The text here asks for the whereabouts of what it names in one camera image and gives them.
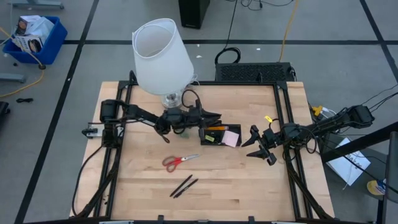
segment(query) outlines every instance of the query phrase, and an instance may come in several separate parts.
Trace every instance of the sticker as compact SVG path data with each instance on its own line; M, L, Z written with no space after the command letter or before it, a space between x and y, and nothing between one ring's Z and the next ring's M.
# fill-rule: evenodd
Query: sticker
M205 135L205 139L214 142L214 138L211 136Z
M267 121L269 121L270 123L273 122L273 120L272 120L270 117L268 117L268 116L265 116L264 118L265 118Z

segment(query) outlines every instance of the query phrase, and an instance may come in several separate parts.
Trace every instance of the gray floor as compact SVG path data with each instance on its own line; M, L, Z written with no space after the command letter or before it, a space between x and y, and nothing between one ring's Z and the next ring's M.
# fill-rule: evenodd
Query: gray floor
M398 40L395 9L398 2L367 0L381 34L386 40ZM68 30L68 40L80 39L92 0L63 1L65 10L28 11L14 9L12 21L25 14L58 16ZM226 39L233 11L233 2L213 0L200 30L180 27L177 0L100 0L88 40L131 40L131 32L153 19L169 17L176 21L183 39ZM261 11L250 11L238 4L232 39L281 40L293 9L264 5ZM9 29L9 6L0 0L0 26ZM357 0L301 0L290 40L377 40ZM279 45L231 45L242 51L242 62L275 62ZM43 81L28 90L0 100L11 105L12 113L0 134L0 223L12 223L21 204L37 156L43 145L61 89L67 77L77 45L64 45L55 61L45 71ZM215 44L186 45L199 80L215 77L214 57L224 47ZM398 60L398 46L388 46ZM230 62L226 54L220 62ZM377 92L397 83L379 45L287 45L285 62L294 66L298 80L303 81L308 100L338 111L345 106L360 104ZM14 67L12 57L0 57L0 72L24 73L27 83L40 73L33 65ZM130 45L84 45L80 60L58 121L49 154L32 198L25 222L66 218L70 211L73 187L81 165L86 139L80 131L92 119L102 81L127 79L134 69ZM0 82L0 95L20 88L18 83ZM386 93L369 105L381 100ZM17 104L15 99L33 97L34 102ZM373 126L350 129L347 133L366 134L397 121L393 98L377 110ZM387 143L373 149L387 152ZM377 202L328 176L328 185L336 216L342 220L366 222L376 218Z

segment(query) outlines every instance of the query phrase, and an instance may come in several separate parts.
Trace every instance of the yellow cable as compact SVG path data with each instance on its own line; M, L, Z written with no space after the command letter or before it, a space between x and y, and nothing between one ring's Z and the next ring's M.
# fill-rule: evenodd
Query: yellow cable
M298 4L299 4L299 0L296 0L296 3L294 4L294 8L293 8L293 11L292 11L292 15L290 16L289 22L287 23L287 27L286 27L284 39L283 39L283 41L282 41L282 48L281 48L281 50L280 50L280 56L279 56L279 61L278 61L278 62L280 62L280 61L282 60L283 56L284 56L284 49L285 49L286 37L287 37L287 34L289 33L290 25L292 25L293 18L294 18L294 14L295 14L295 12L296 12L296 9L297 9Z
M12 36L11 36L10 34L8 34L2 27L0 27L0 31L3 32L3 33L5 33L10 39L14 40L14 38L12 38ZM17 43L17 45L18 45L19 48L23 49L22 46L20 46L18 42L16 42L16 43ZM37 57L35 57L35 55L31 54L30 52L26 52L26 53L28 53L32 58L34 58L34 59L39 63L40 66L43 65L42 62L40 62L40 60L37 59ZM24 87L22 87L22 88L20 88L20 89L18 89L18 90L16 90L16 91L13 91L13 92L11 92L11 93L7 93L7 94L4 94L4 95L0 95L0 98L6 97L6 96L11 96L11 95L13 95L13 94L15 94L15 93L18 93L18 92L20 92L20 91L22 91L22 90L25 90L26 88L29 88L29 87L31 87L31 86L33 86L33 85L36 85L36 84L38 84L40 81L42 81L43 77L44 77L44 70L42 70L42 75L40 76L40 78L39 78L37 81L35 81L35 82L33 82L33 83L29 84L29 85L26 85L26 86L24 86Z

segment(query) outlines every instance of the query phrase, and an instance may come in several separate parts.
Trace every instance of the pink sticky note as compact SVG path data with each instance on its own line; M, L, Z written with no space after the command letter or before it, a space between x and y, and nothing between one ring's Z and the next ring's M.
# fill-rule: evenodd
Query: pink sticky note
M225 131L222 143L225 143L227 146L236 147L236 143L238 142L239 135L233 133L232 131Z

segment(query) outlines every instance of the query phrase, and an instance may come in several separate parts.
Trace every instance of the scissor blade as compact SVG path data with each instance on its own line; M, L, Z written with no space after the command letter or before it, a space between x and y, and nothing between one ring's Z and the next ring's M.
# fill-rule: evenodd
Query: scissor blade
M185 156L185 157L183 157L181 160L182 160L182 161L186 161L186 160L189 160L189 159L196 158L196 157L198 157L198 156L199 156L199 154L194 154L194 155L190 155L190 156Z

